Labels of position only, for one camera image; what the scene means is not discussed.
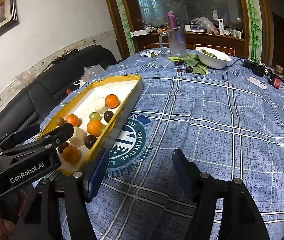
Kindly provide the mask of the left hand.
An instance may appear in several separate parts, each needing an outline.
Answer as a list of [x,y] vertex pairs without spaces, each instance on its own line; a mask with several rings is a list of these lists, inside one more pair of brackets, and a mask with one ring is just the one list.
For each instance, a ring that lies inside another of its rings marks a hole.
[[0,239],[11,238],[27,200],[28,196],[25,190],[19,190],[0,200]]

